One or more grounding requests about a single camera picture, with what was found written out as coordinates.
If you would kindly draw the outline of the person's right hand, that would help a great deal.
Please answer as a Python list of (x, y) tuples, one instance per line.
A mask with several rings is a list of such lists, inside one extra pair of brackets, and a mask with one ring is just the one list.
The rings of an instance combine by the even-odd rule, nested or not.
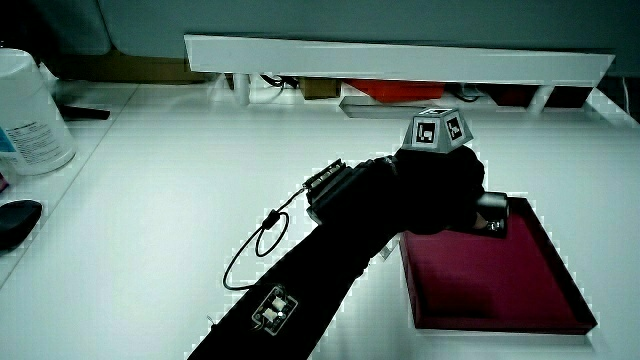
[(484, 228), (477, 210), (485, 168), (468, 147), (473, 139), (456, 109), (415, 114), (401, 146), (359, 166), (351, 211), (395, 232), (433, 234), (447, 227)]

